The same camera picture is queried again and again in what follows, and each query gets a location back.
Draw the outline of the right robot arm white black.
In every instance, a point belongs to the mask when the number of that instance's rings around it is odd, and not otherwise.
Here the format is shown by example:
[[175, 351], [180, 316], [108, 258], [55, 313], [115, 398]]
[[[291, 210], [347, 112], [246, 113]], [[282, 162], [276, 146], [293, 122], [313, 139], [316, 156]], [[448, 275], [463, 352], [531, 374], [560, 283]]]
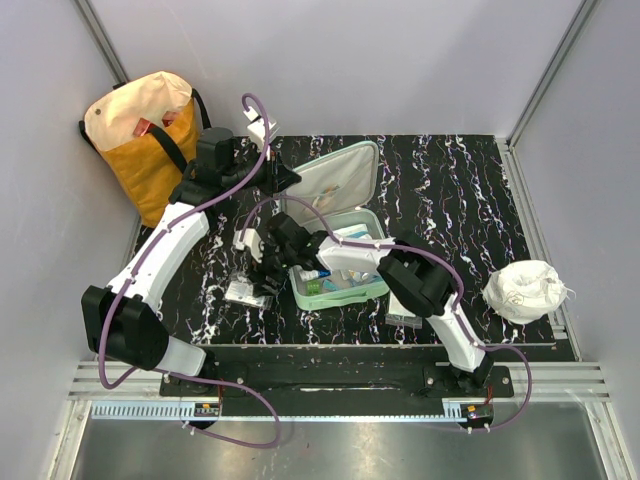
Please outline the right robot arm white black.
[[398, 237], [361, 239], [326, 228], [309, 231], [281, 212], [266, 230], [244, 228], [234, 246], [252, 257], [250, 278], [255, 292], [272, 294], [288, 270], [352, 270], [379, 275], [400, 305], [426, 320], [444, 345], [452, 380], [460, 392], [476, 396], [491, 382], [493, 360], [471, 327], [461, 306], [464, 285], [444, 260], [422, 248], [412, 232]]

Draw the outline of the clear bag white leaflets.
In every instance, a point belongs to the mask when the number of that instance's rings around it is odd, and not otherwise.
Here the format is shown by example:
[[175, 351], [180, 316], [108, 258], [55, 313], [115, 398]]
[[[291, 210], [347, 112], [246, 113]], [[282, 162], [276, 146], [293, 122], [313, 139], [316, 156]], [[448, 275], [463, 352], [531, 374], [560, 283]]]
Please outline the clear bag white leaflets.
[[244, 271], [233, 271], [229, 276], [224, 300], [247, 307], [270, 307], [274, 298], [274, 290], [260, 276]]

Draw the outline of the mint green medicine case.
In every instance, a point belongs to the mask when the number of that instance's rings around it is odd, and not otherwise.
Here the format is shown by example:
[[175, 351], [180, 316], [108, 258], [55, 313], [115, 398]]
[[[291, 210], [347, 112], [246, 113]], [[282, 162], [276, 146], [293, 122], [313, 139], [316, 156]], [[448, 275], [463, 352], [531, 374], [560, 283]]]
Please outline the mint green medicine case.
[[[292, 217], [300, 226], [310, 232], [317, 230], [332, 231], [364, 223], [372, 236], [371, 240], [382, 241], [387, 235], [382, 229], [377, 215], [364, 208], [375, 193], [379, 162], [378, 146], [372, 141], [362, 141], [321, 156], [294, 169], [302, 181], [290, 187], [285, 194], [299, 198], [309, 205], [284, 199], [281, 210]], [[313, 199], [327, 186], [338, 184], [339, 192], [333, 202], [318, 210], [312, 206]], [[355, 249], [354, 260], [340, 261], [340, 268], [325, 278], [339, 288], [336, 292], [307, 296], [305, 284], [299, 277], [299, 267], [289, 271], [289, 278], [297, 306], [302, 310], [318, 311], [333, 307], [342, 307], [354, 303], [364, 303], [389, 293], [389, 287], [381, 282], [351, 287], [340, 275], [341, 270], [353, 270], [354, 265], [361, 266], [362, 256], [375, 252], [372, 248]]]

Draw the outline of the small green box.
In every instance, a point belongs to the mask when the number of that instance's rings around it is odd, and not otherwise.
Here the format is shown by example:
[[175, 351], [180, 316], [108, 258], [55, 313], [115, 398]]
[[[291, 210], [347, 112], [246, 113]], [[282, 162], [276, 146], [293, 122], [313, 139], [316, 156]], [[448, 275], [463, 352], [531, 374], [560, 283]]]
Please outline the small green box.
[[322, 282], [318, 280], [312, 280], [305, 284], [306, 295], [315, 296], [322, 293]]

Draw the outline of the teal plaster packet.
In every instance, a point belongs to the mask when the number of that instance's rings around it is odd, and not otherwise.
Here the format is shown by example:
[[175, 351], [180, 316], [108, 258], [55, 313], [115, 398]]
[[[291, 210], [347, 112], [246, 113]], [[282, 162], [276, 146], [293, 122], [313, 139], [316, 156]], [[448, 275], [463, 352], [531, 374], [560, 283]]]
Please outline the teal plaster packet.
[[347, 281], [351, 287], [368, 285], [382, 281], [382, 278], [376, 273], [343, 270], [341, 274], [344, 280]]

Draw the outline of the blue mask packet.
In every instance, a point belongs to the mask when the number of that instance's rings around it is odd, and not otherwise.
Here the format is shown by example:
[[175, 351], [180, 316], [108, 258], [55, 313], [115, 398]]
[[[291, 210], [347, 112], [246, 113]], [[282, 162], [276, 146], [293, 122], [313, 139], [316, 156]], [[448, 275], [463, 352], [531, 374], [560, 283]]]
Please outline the blue mask packet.
[[371, 240], [372, 236], [366, 224], [360, 223], [350, 227], [344, 227], [335, 231], [336, 235], [351, 239]]

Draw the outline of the clear bag yellow items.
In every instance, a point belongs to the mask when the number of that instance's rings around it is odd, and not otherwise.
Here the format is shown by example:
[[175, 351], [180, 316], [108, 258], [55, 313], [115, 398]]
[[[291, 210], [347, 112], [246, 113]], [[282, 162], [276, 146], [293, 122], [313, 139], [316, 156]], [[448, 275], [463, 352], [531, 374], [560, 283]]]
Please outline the clear bag yellow items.
[[330, 205], [333, 202], [333, 198], [339, 192], [339, 190], [340, 186], [338, 184], [327, 186], [313, 199], [312, 206], [318, 210], [325, 208], [327, 205]]

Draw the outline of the cyan sachet strip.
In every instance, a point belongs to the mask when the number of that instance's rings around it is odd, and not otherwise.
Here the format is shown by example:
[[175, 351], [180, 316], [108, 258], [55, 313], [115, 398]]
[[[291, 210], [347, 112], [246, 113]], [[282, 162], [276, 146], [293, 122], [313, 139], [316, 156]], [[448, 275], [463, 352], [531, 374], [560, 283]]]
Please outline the cyan sachet strip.
[[324, 293], [331, 293], [331, 292], [336, 292], [338, 291], [339, 288], [336, 284], [334, 284], [331, 280], [329, 279], [324, 279], [322, 282], [322, 291]]

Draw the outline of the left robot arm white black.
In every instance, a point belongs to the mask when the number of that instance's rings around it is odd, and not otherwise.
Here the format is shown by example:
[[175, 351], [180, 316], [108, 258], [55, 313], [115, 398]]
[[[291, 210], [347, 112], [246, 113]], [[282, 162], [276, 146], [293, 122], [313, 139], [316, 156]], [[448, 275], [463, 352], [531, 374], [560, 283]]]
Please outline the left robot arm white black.
[[169, 281], [191, 249], [214, 222], [211, 200], [256, 188], [281, 193], [300, 182], [278, 153], [268, 150], [238, 163], [233, 134], [225, 128], [205, 130], [196, 156], [187, 160], [159, 128], [151, 134], [178, 167], [182, 178], [169, 196], [161, 220], [142, 249], [103, 288], [90, 286], [81, 298], [89, 349], [141, 370], [182, 374], [195, 395], [211, 392], [217, 381], [205, 351], [171, 336], [158, 317]]

